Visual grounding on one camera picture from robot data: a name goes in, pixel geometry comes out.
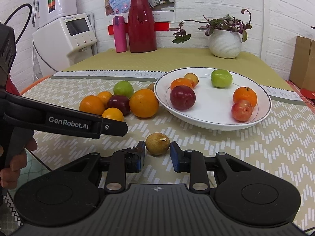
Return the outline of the person's left hand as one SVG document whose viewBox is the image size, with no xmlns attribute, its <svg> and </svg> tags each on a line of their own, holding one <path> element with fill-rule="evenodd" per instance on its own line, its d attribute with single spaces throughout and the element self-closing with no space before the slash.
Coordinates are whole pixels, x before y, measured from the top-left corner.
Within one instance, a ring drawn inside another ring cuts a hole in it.
<svg viewBox="0 0 315 236">
<path fill-rule="evenodd" d="M 1 186 L 4 189 L 12 190 L 17 187 L 20 171 L 27 165 L 27 154 L 25 150 L 34 151 L 36 149 L 37 143 L 34 138 L 31 138 L 25 147 L 11 159 L 9 167 L 1 170 Z"/>
</svg>

